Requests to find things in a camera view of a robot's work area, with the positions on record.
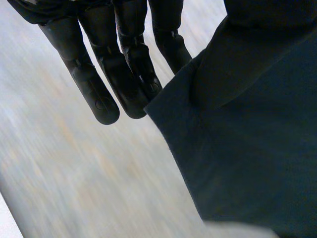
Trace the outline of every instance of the dark blue fabric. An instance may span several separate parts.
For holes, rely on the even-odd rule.
[[[205,221],[317,237],[317,38],[218,110],[191,104],[202,52],[147,107]]]

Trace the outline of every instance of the blurred floor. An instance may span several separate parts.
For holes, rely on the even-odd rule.
[[[99,124],[39,28],[1,3],[0,191],[25,238],[273,237],[204,225],[150,119],[121,110],[116,124]],[[193,56],[224,16],[222,0],[185,0],[180,32]],[[166,85],[150,14],[145,38]]]

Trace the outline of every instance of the robotic hand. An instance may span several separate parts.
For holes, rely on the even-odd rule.
[[[120,112],[92,64],[79,22],[127,115],[133,119],[145,116],[143,108],[162,90],[144,43],[147,0],[8,1],[26,20],[40,26],[100,123],[116,122]],[[156,44],[176,73],[191,60],[178,34],[183,0],[149,3]],[[27,18],[30,13],[36,16],[33,20]],[[117,44],[116,26],[123,54]]]

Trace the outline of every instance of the floor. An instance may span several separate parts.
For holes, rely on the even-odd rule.
[[[185,1],[180,33],[193,56],[224,16],[222,0]],[[121,113],[116,124],[99,124],[39,28],[6,1],[0,22],[0,192],[25,238],[274,237],[203,224],[148,117]],[[155,47],[150,14],[145,38],[166,85],[172,72]]]

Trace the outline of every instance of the black robotic finger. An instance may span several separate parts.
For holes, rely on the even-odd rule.
[[[149,0],[155,42],[176,74],[192,57],[178,34],[181,25],[183,0]]]
[[[51,21],[40,29],[57,49],[96,119],[106,125],[116,122],[119,108],[91,62],[78,19]]]
[[[79,21],[127,115],[134,119],[144,117],[146,113],[143,108],[148,104],[148,99],[119,50],[113,5],[109,3],[82,11],[79,13]]]
[[[123,54],[148,100],[152,100],[162,86],[155,74],[149,48],[144,44],[147,0],[113,0],[113,3]]]

